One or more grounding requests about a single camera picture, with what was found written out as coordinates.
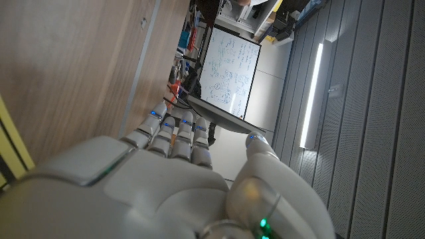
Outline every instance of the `blue led light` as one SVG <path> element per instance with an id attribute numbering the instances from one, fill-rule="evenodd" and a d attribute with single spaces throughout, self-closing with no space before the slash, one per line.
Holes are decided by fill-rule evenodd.
<path id="1" fill-rule="evenodd" d="M 260 222 L 260 226 L 264 227 L 266 225 L 266 223 L 267 223 L 267 220 L 265 218 L 263 218 L 263 220 L 261 220 L 261 222 Z"/>

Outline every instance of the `floor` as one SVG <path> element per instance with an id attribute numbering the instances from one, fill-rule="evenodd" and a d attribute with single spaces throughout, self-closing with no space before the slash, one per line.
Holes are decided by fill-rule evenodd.
<path id="1" fill-rule="evenodd" d="M 0 95 L 36 164 L 141 123 L 163 97 L 188 6 L 189 0 L 0 3 Z"/>

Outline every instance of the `wall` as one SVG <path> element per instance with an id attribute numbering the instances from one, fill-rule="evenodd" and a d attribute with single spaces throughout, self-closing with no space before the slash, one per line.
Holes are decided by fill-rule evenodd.
<path id="1" fill-rule="evenodd" d="M 248 32 L 221 21 L 217 23 L 239 32 L 240 36 L 250 40 Z M 264 40 L 261 45 L 245 120 L 266 129 L 266 139 L 271 143 L 284 87 L 291 43 L 276 47 Z M 216 141 L 210 148 L 214 171 L 220 173 L 225 179 L 234 180 L 246 162 L 246 135 L 217 127 L 214 136 Z"/>
<path id="2" fill-rule="evenodd" d="M 332 0 L 296 32 L 273 147 L 344 238 L 422 238 L 425 3 Z M 332 42 L 315 149 L 299 147 L 318 44 Z"/>

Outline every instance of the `yellow object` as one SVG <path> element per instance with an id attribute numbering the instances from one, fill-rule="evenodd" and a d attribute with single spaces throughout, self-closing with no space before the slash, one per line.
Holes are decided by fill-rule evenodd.
<path id="1" fill-rule="evenodd" d="M 266 36 L 264 39 L 266 39 L 266 40 L 268 40 L 270 42 L 273 42 L 274 39 L 276 39 L 276 37 Z"/>
<path id="2" fill-rule="evenodd" d="M 283 0 L 279 0 L 278 3 L 276 3 L 276 6 L 273 8 L 273 12 L 277 12 L 278 11 L 280 5 L 282 4 L 282 1 Z"/>
<path id="3" fill-rule="evenodd" d="M 19 161 L 19 158 L 13 150 L 12 145 L 9 143 L 3 128 L 0 129 L 0 155 L 16 179 L 24 175 L 24 165 Z"/>
<path id="4" fill-rule="evenodd" d="M 35 165 L 29 155 L 21 136 L 19 135 L 6 105 L 0 96 L 0 160 L 4 161 L 14 178 L 18 179 L 26 171 Z M 0 177 L 0 183 L 7 181 L 4 175 Z"/>
<path id="5" fill-rule="evenodd" d="M 0 173 L 0 187 L 2 187 L 4 184 L 6 184 L 6 179 L 3 177 L 3 175 Z"/>

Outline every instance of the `whiteboard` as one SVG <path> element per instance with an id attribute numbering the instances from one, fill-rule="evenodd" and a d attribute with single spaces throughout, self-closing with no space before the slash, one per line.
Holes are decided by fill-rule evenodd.
<path id="1" fill-rule="evenodd" d="M 260 45 L 214 28 L 201 72 L 201 99 L 245 118 Z"/>

